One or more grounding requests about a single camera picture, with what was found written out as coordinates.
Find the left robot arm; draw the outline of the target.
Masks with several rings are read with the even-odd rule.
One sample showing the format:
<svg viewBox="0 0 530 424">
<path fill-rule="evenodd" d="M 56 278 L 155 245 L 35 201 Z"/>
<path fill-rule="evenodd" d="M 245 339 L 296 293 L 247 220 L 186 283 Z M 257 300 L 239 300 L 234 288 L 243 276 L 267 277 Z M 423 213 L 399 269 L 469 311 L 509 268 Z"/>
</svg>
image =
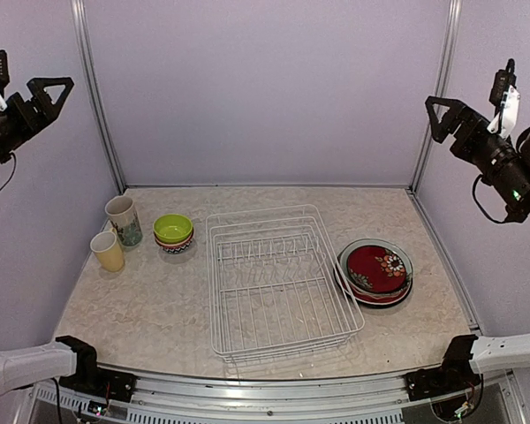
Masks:
<svg viewBox="0 0 530 424">
<path fill-rule="evenodd" d="M 8 85 L 0 77 L 0 164 L 16 161 L 15 150 L 57 120 L 74 83 L 70 77 L 33 78 L 32 97 L 3 97 Z M 95 393 L 106 383 L 93 346 L 76 337 L 59 337 L 35 347 L 0 352 L 0 396 L 51 378 L 64 378 Z"/>
</svg>

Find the teal red flower plate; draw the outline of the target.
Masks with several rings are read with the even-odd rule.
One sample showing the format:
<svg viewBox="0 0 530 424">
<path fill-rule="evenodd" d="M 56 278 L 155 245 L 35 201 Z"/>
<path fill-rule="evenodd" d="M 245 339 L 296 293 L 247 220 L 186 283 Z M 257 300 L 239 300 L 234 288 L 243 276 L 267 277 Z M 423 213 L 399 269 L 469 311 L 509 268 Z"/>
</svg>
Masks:
<svg viewBox="0 0 530 424">
<path fill-rule="evenodd" d="M 341 251 L 339 260 L 350 285 L 367 295 L 398 295 L 412 287 L 412 261 L 403 249 L 389 241 L 355 240 Z"/>
</svg>

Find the pale yellow cup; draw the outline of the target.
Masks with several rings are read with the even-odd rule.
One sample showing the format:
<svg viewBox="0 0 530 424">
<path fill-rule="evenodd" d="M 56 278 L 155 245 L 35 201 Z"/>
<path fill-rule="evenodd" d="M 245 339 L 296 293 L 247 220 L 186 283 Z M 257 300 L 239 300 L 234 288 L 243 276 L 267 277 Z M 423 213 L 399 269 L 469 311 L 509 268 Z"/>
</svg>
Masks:
<svg viewBox="0 0 530 424">
<path fill-rule="evenodd" d="M 96 234 L 89 243 L 90 250 L 102 268 L 118 272 L 125 265 L 124 251 L 113 229 Z"/>
</svg>

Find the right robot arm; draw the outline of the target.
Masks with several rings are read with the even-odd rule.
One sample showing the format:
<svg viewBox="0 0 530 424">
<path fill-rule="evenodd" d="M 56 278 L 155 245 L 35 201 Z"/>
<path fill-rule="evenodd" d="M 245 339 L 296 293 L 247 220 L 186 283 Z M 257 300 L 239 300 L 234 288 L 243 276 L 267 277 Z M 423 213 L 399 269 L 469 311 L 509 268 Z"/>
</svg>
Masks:
<svg viewBox="0 0 530 424">
<path fill-rule="evenodd" d="M 513 144 L 490 132 L 489 121 L 456 99 L 429 96 L 425 101 L 432 139 L 454 137 L 451 153 L 474 165 L 476 178 L 493 187 L 505 202 L 501 224 L 522 223 L 530 216 L 530 127 Z M 471 371 L 475 375 L 506 368 L 530 367 L 530 333 L 511 337 L 454 337 L 434 373 L 436 387 L 454 391 Z"/>
</svg>

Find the lime green bowl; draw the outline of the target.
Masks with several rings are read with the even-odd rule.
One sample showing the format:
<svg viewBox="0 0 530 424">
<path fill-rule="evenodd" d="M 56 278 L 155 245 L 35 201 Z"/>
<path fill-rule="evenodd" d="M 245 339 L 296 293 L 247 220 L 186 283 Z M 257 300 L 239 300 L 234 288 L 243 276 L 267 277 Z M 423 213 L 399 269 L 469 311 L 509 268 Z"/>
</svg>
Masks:
<svg viewBox="0 0 530 424">
<path fill-rule="evenodd" d="M 193 232 L 193 223 L 187 216 L 167 214 L 154 221 L 153 231 L 163 243 L 175 244 L 189 237 Z"/>
</svg>

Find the teal floral mug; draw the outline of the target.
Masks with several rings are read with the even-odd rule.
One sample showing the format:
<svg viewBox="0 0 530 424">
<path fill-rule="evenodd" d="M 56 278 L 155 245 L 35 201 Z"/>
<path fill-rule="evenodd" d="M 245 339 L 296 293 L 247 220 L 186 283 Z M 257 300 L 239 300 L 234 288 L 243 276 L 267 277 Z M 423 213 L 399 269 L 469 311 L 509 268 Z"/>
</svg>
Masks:
<svg viewBox="0 0 530 424">
<path fill-rule="evenodd" d="M 104 211 L 123 246 L 134 247 L 142 241 L 140 219 L 131 197 L 119 195 L 112 198 Z"/>
</svg>

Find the black rimmed beige plate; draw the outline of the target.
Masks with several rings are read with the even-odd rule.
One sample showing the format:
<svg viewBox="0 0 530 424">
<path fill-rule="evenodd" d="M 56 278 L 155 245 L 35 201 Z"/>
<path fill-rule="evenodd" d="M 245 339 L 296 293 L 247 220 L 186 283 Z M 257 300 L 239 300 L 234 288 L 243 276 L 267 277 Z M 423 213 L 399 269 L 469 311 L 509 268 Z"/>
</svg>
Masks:
<svg viewBox="0 0 530 424">
<path fill-rule="evenodd" d="M 339 289 L 349 299 L 356 300 L 359 304 L 372 308 L 387 308 L 400 304 L 408 298 L 413 288 L 413 274 L 406 275 L 406 286 L 395 294 L 376 297 L 373 293 L 363 292 L 356 289 L 347 276 L 343 276 L 337 269 L 332 269 L 332 275 L 336 279 Z"/>
</svg>

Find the red teal floral plate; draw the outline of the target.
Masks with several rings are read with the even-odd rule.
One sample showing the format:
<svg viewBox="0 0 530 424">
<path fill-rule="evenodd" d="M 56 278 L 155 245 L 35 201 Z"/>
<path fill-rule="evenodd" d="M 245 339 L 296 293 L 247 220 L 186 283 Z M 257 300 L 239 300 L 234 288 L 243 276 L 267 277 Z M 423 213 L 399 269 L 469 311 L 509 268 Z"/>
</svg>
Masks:
<svg viewBox="0 0 530 424">
<path fill-rule="evenodd" d="M 370 307 L 391 307 L 401 303 L 413 287 L 413 267 L 393 255 L 371 259 L 350 260 L 340 256 L 341 269 L 334 269 L 335 276 L 344 282 L 340 288 L 344 294 Z"/>
</svg>

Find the white red patterned bowl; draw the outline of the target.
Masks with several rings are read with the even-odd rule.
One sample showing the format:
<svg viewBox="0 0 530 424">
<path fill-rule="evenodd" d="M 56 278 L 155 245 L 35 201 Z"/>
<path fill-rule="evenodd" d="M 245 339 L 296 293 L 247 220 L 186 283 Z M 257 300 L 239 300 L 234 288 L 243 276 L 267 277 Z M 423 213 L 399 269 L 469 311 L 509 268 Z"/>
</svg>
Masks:
<svg viewBox="0 0 530 424">
<path fill-rule="evenodd" d="M 154 234 L 154 239 L 155 239 L 155 242 L 158 246 L 161 246 L 161 247 L 164 247 L 164 248 L 171 248 L 171 249 L 176 249 L 176 248 L 179 248 L 181 247 L 182 245 L 186 245 L 188 243 L 190 243 L 191 239 L 193 238 L 193 235 L 194 235 L 194 230 L 192 230 L 190 232 L 190 234 L 183 240 L 177 242 L 177 243 L 166 243 L 166 242 L 163 242 L 161 241 L 155 234 Z"/>
</svg>

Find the blue white patterned bowl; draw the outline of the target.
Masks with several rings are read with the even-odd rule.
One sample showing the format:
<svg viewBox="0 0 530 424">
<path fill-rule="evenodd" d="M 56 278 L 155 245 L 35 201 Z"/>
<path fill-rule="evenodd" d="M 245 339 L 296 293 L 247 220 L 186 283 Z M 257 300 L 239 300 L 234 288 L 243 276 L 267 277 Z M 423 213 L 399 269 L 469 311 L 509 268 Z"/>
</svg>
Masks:
<svg viewBox="0 0 530 424">
<path fill-rule="evenodd" d="M 181 254 L 184 251 L 186 251 L 190 247 L 191 244 L 192 244 L 192 241 L 188 240 L 185 243 L 180 244 L 180 245 L 175 245 L 175 246 L 171 246 L 171 245 L 163 246 L 163 245 L 160 245 L 160 247 L 167 254 Z"/>
</svg>

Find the pink polka dot plate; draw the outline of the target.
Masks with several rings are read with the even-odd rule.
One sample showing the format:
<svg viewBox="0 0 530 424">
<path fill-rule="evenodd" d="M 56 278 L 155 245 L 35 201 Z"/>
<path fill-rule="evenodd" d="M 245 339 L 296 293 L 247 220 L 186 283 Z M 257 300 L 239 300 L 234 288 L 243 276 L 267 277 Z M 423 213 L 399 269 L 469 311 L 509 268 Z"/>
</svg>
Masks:
<svg viewBox="0 0 530 424">
<path fill-rule="evenodd" d="M 363 302 L 390 304 L 412 288 L 411 261 L 390 249 L 364 246 L 338 259 L 354 296 Z"/>
</svg>

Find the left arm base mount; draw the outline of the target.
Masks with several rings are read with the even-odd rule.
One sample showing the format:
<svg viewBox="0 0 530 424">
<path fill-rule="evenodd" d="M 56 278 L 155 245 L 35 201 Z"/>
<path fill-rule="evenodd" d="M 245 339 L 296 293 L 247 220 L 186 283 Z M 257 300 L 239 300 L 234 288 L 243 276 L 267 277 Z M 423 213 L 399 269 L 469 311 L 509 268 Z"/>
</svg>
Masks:
<svg viewBox="0 0 530 424">
<path fill-rule="evenodd" d="M 79 393 L 108 400 L 130 403 L 137 376 L 131 373 L 98 367 L 92 375 L 75 374 L 59 378 L 59 384 Z"/>
</svg>

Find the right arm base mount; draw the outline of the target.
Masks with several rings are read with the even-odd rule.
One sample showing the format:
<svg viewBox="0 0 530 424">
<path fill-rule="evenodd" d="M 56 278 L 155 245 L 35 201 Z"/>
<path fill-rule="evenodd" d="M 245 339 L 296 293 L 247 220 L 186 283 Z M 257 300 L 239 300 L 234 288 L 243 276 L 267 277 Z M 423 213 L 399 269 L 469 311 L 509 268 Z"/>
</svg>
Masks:
<svg viewBox="0 0 530 424">
<path fill-rule="evenodd" d="M 456 368 L 433 367 L 407 373 L 404 380 L 409 400 L 418 401 L 470 389 L 481 383 L 481 376 Z"/>
</svg>

